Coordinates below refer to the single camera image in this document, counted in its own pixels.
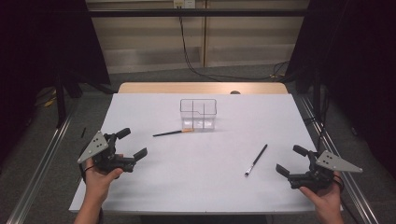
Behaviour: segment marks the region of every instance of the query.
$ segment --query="finger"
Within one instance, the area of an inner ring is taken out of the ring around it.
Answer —
[[[306,187],[300,187],[299,188],[300,192],[305,195],[309,200],[311,200],[312,203],[317,205],[320,202],[319,196],[314,193],[314,191],[310,190],[309,188]]]
[[[331,185],[331,192],[340,194],[343,188],[344,188],[344,186],[343,186],[343,182],[342,181],[339,182],[339,181],[334,180],[332,185]]]
[[[106,179],[111,182],[115,178],[119,177],[123,173],[123,170],[121,168],[114,169],[108,175],[106,176]]]
[[[85,161],[85,167],[91,167],[91,166],[93,166],[93,160],[92,160],[92,158],[88,158]]]

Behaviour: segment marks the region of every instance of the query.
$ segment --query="electrical outlet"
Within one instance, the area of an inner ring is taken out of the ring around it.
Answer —
[[[195,0],[184,0],[184,8],[195,8]]]
[[[174,0],[174,8],[184,8],[184,0]]]

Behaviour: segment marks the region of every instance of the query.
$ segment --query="small black object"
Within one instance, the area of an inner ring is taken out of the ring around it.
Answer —
[[[291,175],[283,166],[279,164],[276,165],[276,171],[288,179],[292,189],[307,187],[314,192],[318,192],[318,190],[326,189],[332,184],[334,171],[316,164],[316,160],[319,157],[317,152],[308,151],[297,145],[293,147],[293,150],[304,157],[308,156],[310,164],[308,172],[298,175]]]
[[[85,135],[85,131],[87,131],[87,128],[84,128],[84,130],[82,130],[81,138],[83,138],[83,137],[84,137],[84,135]]]

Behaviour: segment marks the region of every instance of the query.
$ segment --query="gray carpet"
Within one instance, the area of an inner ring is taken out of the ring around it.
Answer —
[[[273,66],[234,66],[197,69],[204,74],[221,76],[238,76],[248,78],[264,78],[273,74]],[[221,81],[276,81],[276,79],[239,79],[215,77]],[[214,81],[198,76],[188,69],[146,72],[135,74],[119,74],[111,76],[112,85],[109,88],[117,90],[125,81]],[[84,94],[79,99],[70,99],[66,95],[67,108],[76,106],[75,113],[64,135],[54,159],[45,173],[40,189],[26,215],[24,223],[71,223],[75,214],[68,211],[78,186],[79,170],[77,167],[78,153],[94,133],[100,130],[106,111],[111,102],[111,95],[103,94],[96,89],[82,84]],[[287,84],[288,91],[293,93],[302,117],[307,118],[294,83]],[[6,223],[12,210],[28,185],[35,168],[51,140],[57,123],[56,104],[50,107],[39,106],[30,126],[21,136],[19,143],[8,156],[0,176],[0,223]],[[345,115],[331,100],[327,113],[326,128],[341,156],[363,167],[363,174],[353,175],[368,202],[372,206],[379,223],[394,223],[396,220],[396,181],[375,160],[364,139],[354,135],[352,125]],[[311,124],[307,125],[314,143],[318,141]],[[359,213],[354,207],[346,191],[343,198],[354,215]],[[346,211],[343,212],[346,223],[354,223]],[[314,214],[275,215],[267,217],[268,223],[318,223]],[[105,223],[141,223],[140,217],[105,215]]]

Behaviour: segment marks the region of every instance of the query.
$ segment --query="aluminum frame rail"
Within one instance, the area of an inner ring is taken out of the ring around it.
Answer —
[[[53,158],[55,157],[56,151],[59,145],[61,144],[62,139],[64,138],[64,134],[67,131],[67,128],[70,124],[70,120],[74,112],[76,111],[77,108],[76,104],[77,102],[75,101],[72,102],[69,115],[66,117],[61,127],[55,130],[55,133],[52,136],[52,139],[43,155],[43,158],[41,159],[40,163],[35,169],[35,173],[30,179],[29,184],[27,185],[25,191],[23,192],[22,196],[15,205],[14,210],[12,211],[7,221],[7,224],[20,224],[23,223],[23,221],[26,219],[30,207],[32,206],[33,201],[35,200],[35,196],[40,190],[44,177],[46,176],[46,173],[50,168],[50,164]]]
[[[314,118],[314,112],[313,112],[313,106],[311,102],[309,101],[307,96],[302,96],[301,101],[304,105],[304,109],[306,110],[306,113],[310,118]],[[313,121],[314,127],[318,135],[320,136],[323,124],[321,122],[318,122],[316,119]],[[321,143],[327,150],[332,152],[334,155],[338,156],[341,158],[340,153],[338,152],[337,148],[335,147],[332,139],[330,138],[329,134],[327,133],[326,129],[322,132],[321,136]],[[358,184],[356,183],[355,179],[353,178],[351,173],[341,173],[346,190],[349,193],[349,196],[351,197],[353,203],[355,204],[356,208],[358,209],[359,213],[361,214],[361,218],[364,221],[364,223],[367,224],[373,224],[373,223],[379,223],[378,220],[375,217],[375,214],[370,206],[370,204],[367,202],[366,197],[364,196],[363,192],[359,188]]]

